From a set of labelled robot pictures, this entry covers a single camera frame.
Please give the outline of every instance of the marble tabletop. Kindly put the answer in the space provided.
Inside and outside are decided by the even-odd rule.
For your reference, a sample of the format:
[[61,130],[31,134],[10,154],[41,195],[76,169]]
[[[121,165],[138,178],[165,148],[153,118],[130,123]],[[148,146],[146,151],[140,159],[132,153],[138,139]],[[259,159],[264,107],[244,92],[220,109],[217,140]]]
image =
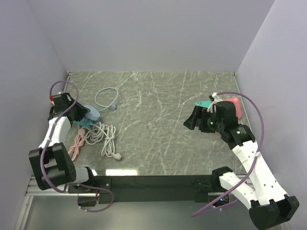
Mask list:
[[[245,174],[240,161],[218,133],[201,133],[183,126],[195,102],[206,101],[213,92],[236,91],[233,72],[73,72],[69,81],[79,91],[79,102],[100,109],[94,102],[102,88],[119,91],[117,110],[102,112],[99,121],[114,125],[117,161],[100,155],[103,142],[85,144],[74,162],[89,166],[98,175],[196,175],[228,166]],[[74,89],[66,89],[72,97]],[[102,92],[97,100],[109,104],[116,93]],[[249,125],[244,107],[241,122]],[[77,125],[70,129],[66,147],[74,143]]]

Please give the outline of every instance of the white wire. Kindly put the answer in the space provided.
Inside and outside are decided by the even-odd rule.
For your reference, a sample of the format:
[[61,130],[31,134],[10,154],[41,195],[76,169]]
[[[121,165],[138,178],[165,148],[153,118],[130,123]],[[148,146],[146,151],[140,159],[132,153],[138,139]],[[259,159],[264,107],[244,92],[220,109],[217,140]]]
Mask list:
[[[116,91],[116,96],[115,96],[114,100],[113,100],[108,106],[103,105],[103,104],[100,104],[100,103],[97,102],[97,96],[98,96],[98,94],[100,94],[100,93],[101,93],[102,91],[104,91],[104,90],[115,90],[115,91]],[[114,88],[114,87],[106,87],[106,88],[103,88],[103,89],[99,90],[99,91],[96,93],[96,95],[95,95],[95,103],[96,103],[98,106],[102,107],[102,109],[100,109],[100,110],[98,110],[98,111],[103,111],[103,110],[106,110],[106,109],[110,108],[110,106],[113,105],[113,103],[114,103],[115,100],[117,99],[118,94],[119,94],[118,90],[117,90],[116,88]]]
[[113,157],[115,160],[120,160],[121,155],[115,153],[115,131],[116,128],[113,125],[105,125],[101,122],[91,123],[90,127],[83,127],[87,130],[84,135],[85,141],[89,145],[94,145],[97,142],[105,139],[104,147],[101,150],[101,156]]

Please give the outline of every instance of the pink box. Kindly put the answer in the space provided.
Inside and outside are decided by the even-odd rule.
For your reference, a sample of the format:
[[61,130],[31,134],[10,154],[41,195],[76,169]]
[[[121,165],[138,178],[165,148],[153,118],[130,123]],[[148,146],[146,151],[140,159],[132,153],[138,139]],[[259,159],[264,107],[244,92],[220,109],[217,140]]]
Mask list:
[[228,99],[223,99],[223,101],[225,102],[232,102],[233,104],[235,104],[236,107],[236,116],[240,119],[242,117],[242,110],[241,110],[241,105],[240,105],[240,101],[237,97],[234,98],[228,98]]

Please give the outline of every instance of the white wall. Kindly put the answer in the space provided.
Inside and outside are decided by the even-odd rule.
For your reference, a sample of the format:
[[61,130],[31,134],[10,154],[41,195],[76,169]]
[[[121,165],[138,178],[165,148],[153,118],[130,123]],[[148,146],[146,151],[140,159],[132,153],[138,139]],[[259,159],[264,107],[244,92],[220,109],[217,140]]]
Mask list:
[[64,68],[234,71],[273,0],[28,0]]
[[66,73],[25,0],[0,3],[0,229],[13,229],[47,130],[49,88]]
[[[307,1],[276,0],[239,71],[243,93],[259,105],[265,121],[262,154],[300,208],[292,229],[307,226]],[[259,119],[247,104],[253,130]]]

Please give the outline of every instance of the pink object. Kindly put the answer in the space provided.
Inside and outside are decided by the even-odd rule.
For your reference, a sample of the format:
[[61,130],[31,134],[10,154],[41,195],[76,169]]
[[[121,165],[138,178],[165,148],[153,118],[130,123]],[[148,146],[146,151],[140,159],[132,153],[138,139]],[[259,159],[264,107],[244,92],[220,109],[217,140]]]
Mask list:
[[240,101],[239,101],[239,99],[237,97],[223,99],[223,101],[225,101],[225,102],[232,102],[233,104],[235,104],[236,116],[238,117],[238,119],[240,119],[242,117],[241,105],[240,105]]
[[85,130],[78,125],[78,134],[75,137],[75,144],[69,148],[68,154],[71,160],[74,161],[79,154],[79,148],[84,144]]

